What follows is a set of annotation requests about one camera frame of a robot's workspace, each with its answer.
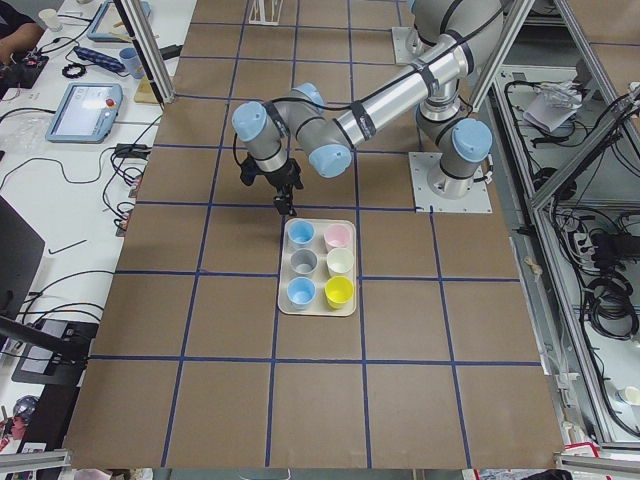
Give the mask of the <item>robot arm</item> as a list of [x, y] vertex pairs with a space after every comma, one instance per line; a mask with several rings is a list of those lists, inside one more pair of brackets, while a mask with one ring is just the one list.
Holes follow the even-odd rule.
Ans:
[[460, 80], [483, 66], [496, 48], [502, 28], [502, 1], [412, 1], [414, 31], [424, 51], [393, 79], [353, 101], [342, 115], [327, 119], [327, 107], [312, 83], [285, 96], [251, 101], [232, 116], [235, 135], [247, 148], [240, 179], [250, 186], [258, 176], [275, 188], [278, 212], [293, 216], [293, 196], [302, 188], [301, 168], [284, 148], [293, 138], [310, 165], [324, 178], [341, 175], [355, 148], [409, 110], [439, 147], [439, 163], [428, 173], [428, 186], [447, 199], [463, 197], [479, 165], [489, 156], [493, 135], [480, 120], [460, 111]]

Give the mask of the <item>person forearm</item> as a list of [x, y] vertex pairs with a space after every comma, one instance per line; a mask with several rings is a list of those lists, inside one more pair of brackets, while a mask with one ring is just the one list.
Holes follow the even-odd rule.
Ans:
[[44, 30], [37, 23], [26, 23], [21, 25], [14, 33], [1, 39], [1, 63], [8, 65], [11, 56], [15, 53], [33, 50]]

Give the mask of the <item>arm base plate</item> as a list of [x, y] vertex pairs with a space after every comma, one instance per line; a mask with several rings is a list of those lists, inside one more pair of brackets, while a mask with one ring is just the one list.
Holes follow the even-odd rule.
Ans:
[[491, 214], [488, 181], [480, 164], [474, 176], [457, 180], [445, 176], [437, 152], [408, 154], [415, 210], [424, 213]]
[[414, 27], [393, 27], [391, 30], [396, 65], [406, 65], [424, 53], [425, 45]]

